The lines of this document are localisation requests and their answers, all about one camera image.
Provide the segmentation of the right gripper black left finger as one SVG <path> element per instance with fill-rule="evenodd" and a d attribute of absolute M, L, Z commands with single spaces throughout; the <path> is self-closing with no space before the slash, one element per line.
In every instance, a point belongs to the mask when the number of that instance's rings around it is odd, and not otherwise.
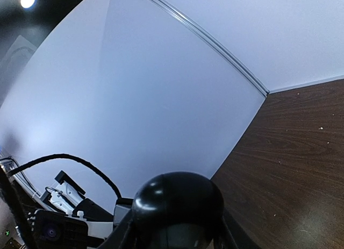
<path fill-rule="evenodd" d="M 112 233 L 98 246 L 98 249 L 135 249 L 138 236 L 133 212 L 130 209 Z"/>

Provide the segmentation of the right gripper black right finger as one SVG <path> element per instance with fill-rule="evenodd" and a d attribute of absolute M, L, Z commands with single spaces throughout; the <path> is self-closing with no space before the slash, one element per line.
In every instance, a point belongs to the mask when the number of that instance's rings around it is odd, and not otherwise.
<path fill-rule="evenodd" d="M 231 214 L 223 214 L 219 229 L 213 239 L 213 248 L 241 248 L 239 241 L 240 230 L 239 223 Z"/>

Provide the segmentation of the black earbud charging case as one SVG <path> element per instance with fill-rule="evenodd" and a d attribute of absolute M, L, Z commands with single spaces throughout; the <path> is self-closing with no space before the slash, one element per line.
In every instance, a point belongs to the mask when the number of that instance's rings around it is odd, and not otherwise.
<path fill-rule="evenodd" d="M 192 172 L 171 172 L 147 181 L 135 194 L 133 221 L 142 232 L 177 224 L 205 228 L 222 218 L 224 199 L 208 178 Z"/>

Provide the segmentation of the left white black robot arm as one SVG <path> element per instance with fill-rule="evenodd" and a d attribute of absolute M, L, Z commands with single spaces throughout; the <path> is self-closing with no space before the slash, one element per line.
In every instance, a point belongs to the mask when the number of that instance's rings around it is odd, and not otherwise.
<path fill-rule="evenodd" d="M 52 210 L 29 214 L 38 248 L 97 248 L 119 225 L 132 206 L 132 199 L 116 200 L 109 213 L 85 196 L 85 191 L 64 171 L 55 177 L 55 186 L 46 187 L 43 202 Z"/>

